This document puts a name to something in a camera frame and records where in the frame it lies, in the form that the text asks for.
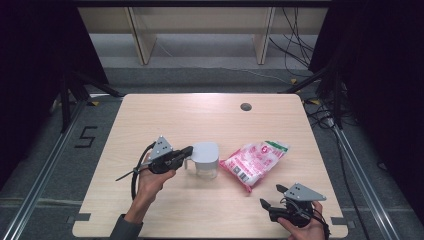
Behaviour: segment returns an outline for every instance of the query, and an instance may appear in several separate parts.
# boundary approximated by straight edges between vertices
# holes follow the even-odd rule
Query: hand
[[[318,211],[322,214],[322,205],[319,202],[312,202],[314,205],[315,211]],[[303,228],[298,228],[294,226],[290,221],[284,218],[278,218],[278,222],[283,226],[287,231],[291,233],[288,240],[324,240],[324,228],[320,222],[315,219],[311,219],[311,222]]]
[[[175,170],[163,174],[154,174],[147,168],[140,170],[138,192],[124,219],[131,223],[141,224],[150,204],[155,201],[156,194],[163,188],[166,180],[175,176],[175,173]]]

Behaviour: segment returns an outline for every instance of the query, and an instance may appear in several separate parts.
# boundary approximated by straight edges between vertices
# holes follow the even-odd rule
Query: wooden table
[[[243,103],[252,106],[243,111]],[[213,180],[196,177],[194,163],[165,183],[151,205],[140,233],[152,238],[284,238],[289,233],[269,220],[259,198],[273,206],[283,195],[275,185],[299,182],[325,195],[324,216],[332,237],[347,227],[311,127],[297,95],[291,94],[130,94],[121,105],[76,221],[77,237],[106,237],[131,205],[130,181],[115,179],[130,171],[144,149],[163,135],[174,149],[216,142],[220,159],[247,143],[277,140],[291,146],[287,155],[247,193],[223,169]]]

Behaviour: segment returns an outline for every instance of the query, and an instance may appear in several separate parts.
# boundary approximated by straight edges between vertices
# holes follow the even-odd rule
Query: dark sleeve
[[[119,216],[118,221],[116,221],[116,225],[113,228],[112,233],[110,234],[111,240],[133,240],[137,239],[138,234],[143,227],[143,223],[140,225],[130,223],[125,221],[125,214]]]

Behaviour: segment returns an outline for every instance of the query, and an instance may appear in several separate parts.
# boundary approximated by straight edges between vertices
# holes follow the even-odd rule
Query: pink and white package
[[[246,144],[219,165],[236,176],[252,192],[255,183],[277,164],[289,146],[277,141]]]

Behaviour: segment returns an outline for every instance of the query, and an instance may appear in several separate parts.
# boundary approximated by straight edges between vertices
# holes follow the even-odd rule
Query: floor
[[[285,56],[274,44],[270,44],[264,65],[256,63],[251,36],[248,35],[160,35],[148,65],[141,66],[133,39],[130,35],[92,35],[100,60],[115,89],[129,93],[155,92],[263,92],[275,93],[291,86],[291,81],[301,81],[310,75],[298,60]],[[284,36],[271,37],[277,45],[287,48]],[[302,36],[311,47],[316,36]],[[287,48],[296,56],[302,56],[293,43]],[[379,165],[378,156],[362,132],[360,123],[344,104],[343,130],[326,128],[327,120],[322,101],[316,104],[313,83],[298,94],[305,100],[305,111],[324,159],[325,166],[342,208],[349,234],[345,239],[423,239],[424,228],[409,207],[390,174]],[[88,88],[92,94],[101,93]],[[28,219],[22,222],[20,239],[75,239],[74,222],[85,192],[95,171],[104,143],[119,110],[120,100],[96,98],[87,106],[75,105],[79,112],[68,139],[61,142],[63,150],[52,153],[61,140],[61,112],[57,105],[52,110],[38,136],[38,141],[28,152],[0,192],[0,234],[3,236],[9,224],[19,213],[44,164],[52,160],[52,169]],[[87,148],[87,139],[81,139],[85,131],[95,136]],[[347,151],[339,151],[338,140],[343,140]],[[355,167],[359,166],[371,188],[358,181]],[[383,212],[375,212],[370,202],[377,200]],[[387,231],[376,217],[388,215],[393,231]]]

